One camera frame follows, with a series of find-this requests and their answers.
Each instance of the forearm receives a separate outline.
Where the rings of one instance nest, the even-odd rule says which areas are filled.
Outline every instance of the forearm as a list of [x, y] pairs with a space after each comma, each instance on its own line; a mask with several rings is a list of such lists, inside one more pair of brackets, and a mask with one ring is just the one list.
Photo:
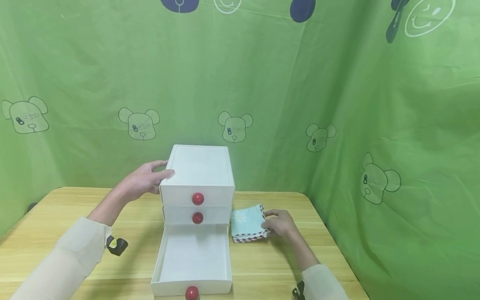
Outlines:
[[348, 300], [340, 282], [326, 265], [320, 264], [298, 231], [289, 234], [288, 241], [302, 270], [305, 300]]
[[302, 272], [311, 266], [319, 264], [317, 257], [315, 254], [313, 254], [313, 251], [310, 249], [303, 236], [297, 230], [291, 232], [287, 236], [287, 240], [293, 248], [295, 257], [297, 258], [297, 262]]
[[113, 189], [87, 218], [107, 226], [112, 226], [126, 204], [127, 201], [123, 199], [122, 192]]
[[100, 262], [110, 227], [79, 219], [22, 283], [12, 300], [70, 299]]

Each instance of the green curtain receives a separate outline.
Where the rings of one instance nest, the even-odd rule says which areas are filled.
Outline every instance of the green curtain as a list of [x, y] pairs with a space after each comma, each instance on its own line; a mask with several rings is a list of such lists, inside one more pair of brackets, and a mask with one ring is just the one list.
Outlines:
[[371, 299], [477, 299], [479, 15], [456, 0], [0, 1], [0, 234], [55, 188], [227, 145], [238, 190], [312, 200]]

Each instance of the hand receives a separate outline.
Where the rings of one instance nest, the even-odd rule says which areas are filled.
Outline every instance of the hand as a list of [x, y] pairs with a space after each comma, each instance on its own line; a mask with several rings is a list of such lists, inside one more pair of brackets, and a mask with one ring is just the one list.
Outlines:
[[266, 211], [265, 216], [274, 216], [262, 224], [263, 229], [273, 230], [284, 238], [292, 238], [292, 235], [300, 234], [292, 216], [286, 210], [272, 209]]
[[112, 193], [119, 195], [122, 200], [131, 202], [140, 198], [146, 192], [159, 194], [160, 182], [165, 178], [175, 175], [174, 170], [154, 172], [156, 168], [167, 165], [166, 160], [156, 160], [141, 165], [137, 170], [130, 173], [113, 188]]

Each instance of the folded cloth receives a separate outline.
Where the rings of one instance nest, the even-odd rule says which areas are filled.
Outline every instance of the folded cloth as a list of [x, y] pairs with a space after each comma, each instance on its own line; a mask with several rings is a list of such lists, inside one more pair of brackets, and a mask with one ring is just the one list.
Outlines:
[[266, 238], [270, 231], [262, 228], [262, 223], [264, 222], [264, 206], [261, 204], [234, 210], [231, 219], [233, 242], [246, 243]]

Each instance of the red knob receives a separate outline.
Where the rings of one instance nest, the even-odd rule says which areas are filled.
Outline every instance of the red knob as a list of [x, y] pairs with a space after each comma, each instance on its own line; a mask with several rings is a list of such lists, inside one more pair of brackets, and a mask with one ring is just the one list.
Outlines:
[[204, 200], [205, 200], [205, 198], [201, 193], [196, 192], [195, 194], [193, 194], [193, 197], [192, 197], [193, 204], [202, 205]]
[[186, 300], [197, 300], [198, 299], [198, 289], [197, 287], [188, 287], [185, 292]]
[[192, 217], [192, 221], [195, 224], [201, 224], [204, 221], [204, 215], [202, 215], [202, 213], [194, 213]]

